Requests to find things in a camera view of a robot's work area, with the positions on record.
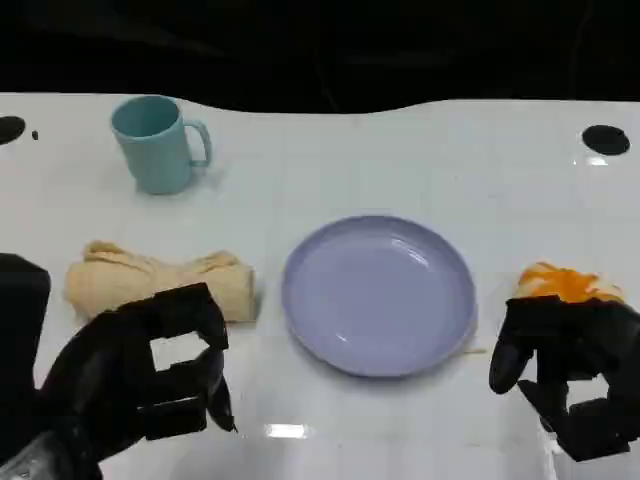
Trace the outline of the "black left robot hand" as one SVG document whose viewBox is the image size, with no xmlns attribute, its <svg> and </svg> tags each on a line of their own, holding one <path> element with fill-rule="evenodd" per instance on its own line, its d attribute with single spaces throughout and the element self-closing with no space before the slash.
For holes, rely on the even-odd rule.
<svg viewBox="0 0 640 480">
<path fill-rule="evenodd" d="M 159 370 L 151 343 L 196 334 L 206 348 Z M 142 439 L 200 432 L 209 420 L 236 429 L 223 375 L 225 320 L 197 283 L 107 310 L 63 348 L 39 391 L 39 407 L 65 449 L 69 479 L 99 479 L 101 461 Z"/>
</svg>

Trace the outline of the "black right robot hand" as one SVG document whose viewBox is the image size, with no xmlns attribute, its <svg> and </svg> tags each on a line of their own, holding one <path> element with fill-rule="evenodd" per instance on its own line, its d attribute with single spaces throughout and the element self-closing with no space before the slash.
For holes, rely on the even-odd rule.
<svg viewBox="0 0 640 480">
<path fill-rule="evenodd" d="M 512 298 L 489 387 L 519 388 L 577 462 L 627 453 L 639 438 L 639 314 L 613 300 Z"/>
</svg>

